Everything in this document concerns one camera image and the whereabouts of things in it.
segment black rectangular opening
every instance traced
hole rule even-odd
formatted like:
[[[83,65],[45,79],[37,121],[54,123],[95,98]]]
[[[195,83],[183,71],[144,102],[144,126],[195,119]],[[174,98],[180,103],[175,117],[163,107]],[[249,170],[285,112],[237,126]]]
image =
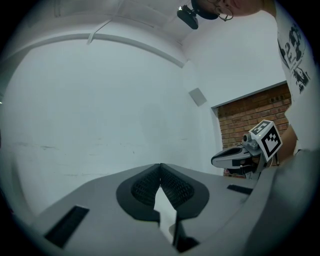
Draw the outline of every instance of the black rectangular opening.
[[[239,193],[243,193],[243,194],[247,194],[247,195],[250,195],[251,192],[252,192],[252,188],[249,188],[249,187],[244,187],[244,186],[238,186],[238,185],[229,185],[227,187],[228,190],[233,190],[233,191],[236,191],[236,192],[239,192]]]
[[[87,208],[74,206],[44,237],[62,248],[88,212]]]

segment graphic print on shirt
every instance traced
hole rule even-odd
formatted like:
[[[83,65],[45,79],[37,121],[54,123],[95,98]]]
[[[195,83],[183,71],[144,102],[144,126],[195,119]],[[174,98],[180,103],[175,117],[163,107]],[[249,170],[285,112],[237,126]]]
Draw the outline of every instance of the graphic print on shirt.
[[[288,42],[285,44],[284,48],[285,49],[280,48],[280,51],[282,56],[283,53],[285,53],[287,65],[291,75],[295,78],[295,84],[301,93],[310,81],[310,77],[308,72],[300,67],[305,55],[306,42],[299,27],[294,23],[291,26],[288,34]]]

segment black mesh pad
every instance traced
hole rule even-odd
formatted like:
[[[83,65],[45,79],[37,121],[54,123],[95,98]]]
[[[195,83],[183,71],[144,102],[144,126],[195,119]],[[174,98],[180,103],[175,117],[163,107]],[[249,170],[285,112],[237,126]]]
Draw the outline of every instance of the black mesh pad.
[[[161,163],[123,181],[116,198],[124,211],[137,220],[160,222],[154,210],[159,187],[177,211],[177,219],[194,218],[209,200],[209,190],[201,182]]]
[[[195,193],[190,184],[167,169],[161,170],[161,187],[175,210]]]
[[[137,180],[132,186],[131,193],[141,203],[154,208],[159,186],[160,173],[155,169]]]

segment glasses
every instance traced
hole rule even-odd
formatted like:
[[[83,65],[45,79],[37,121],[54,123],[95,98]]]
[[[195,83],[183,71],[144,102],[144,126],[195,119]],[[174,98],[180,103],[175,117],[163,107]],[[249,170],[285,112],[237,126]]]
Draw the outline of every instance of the glasses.
[[[216,6],[220,0],[207,0],[210,4],[214,5],[214,12],[219,16],[219,18],[223,21],[229,21],[234,17],[232,11],[227,7]]]
[[[216,7],[215,8],[215,13],[219,16],[219,18],[223,21],[230,21],[233,17],[234,14],[232,11],[226,7]]]

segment black slot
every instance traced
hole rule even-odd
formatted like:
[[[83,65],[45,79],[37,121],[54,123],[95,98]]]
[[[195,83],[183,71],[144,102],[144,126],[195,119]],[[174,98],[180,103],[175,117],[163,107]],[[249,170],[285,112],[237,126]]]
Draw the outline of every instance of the black slot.
[[[236,192],[239,192],[239,193],[243,193],[243,194],[246,194],[246,195],[250,195],[251,192],[252,192],[252,188],[248,188],[248,187],[244,187],[244,186],[238,186],[238,185],[229,185],[227,187],[228,190],[233,190],[233,191],[236,191]]]
[[[175,230],[172,245],[179,251],[179,253],[183,253],[199,245],[199,242],[193,237],[186,236],[185,230],[178,218],[175,221]]]
[[[46,235],[45,238],[63,248],[73,232],[89,212],[89,209],[74,206]]]

